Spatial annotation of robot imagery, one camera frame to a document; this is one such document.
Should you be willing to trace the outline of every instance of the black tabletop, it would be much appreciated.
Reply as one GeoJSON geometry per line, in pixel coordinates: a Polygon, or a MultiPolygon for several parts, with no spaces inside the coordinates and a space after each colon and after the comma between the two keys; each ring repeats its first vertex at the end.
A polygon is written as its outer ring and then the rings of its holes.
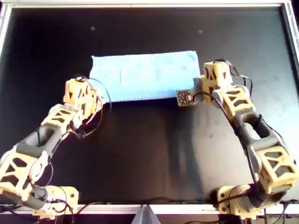
{"type": "MultiPolygon", "coordinates": [[[[195,50],[201,66],[226,58],[251,77],[257,111],[299,159],[298,92],[278,8],[13,9],[0,63],[0,153],[62,103],[67,79],[88,76],[91,55],[182,50],[195,50]]],[[[76,187],[81,203],[206,200],[223,185],[252,182],[221,111],[179,108],[176,99],[113,104],[97,133],[68,137],[52,162],[51,183],[76,187]]]]}

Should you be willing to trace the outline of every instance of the blue towel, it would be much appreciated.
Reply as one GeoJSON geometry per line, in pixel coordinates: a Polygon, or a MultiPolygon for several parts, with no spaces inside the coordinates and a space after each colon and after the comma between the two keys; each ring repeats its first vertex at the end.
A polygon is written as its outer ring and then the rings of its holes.
{"type": "MultiPolygon", "coordinates": [[[[193,78],[200,76],[195,51],[92,58],[90,78],[106,86],[112,102],[175,98],[176,91],[193,88],[193,78]]],[[[90,82],[108,101],[103,86],[90,82]]]]}

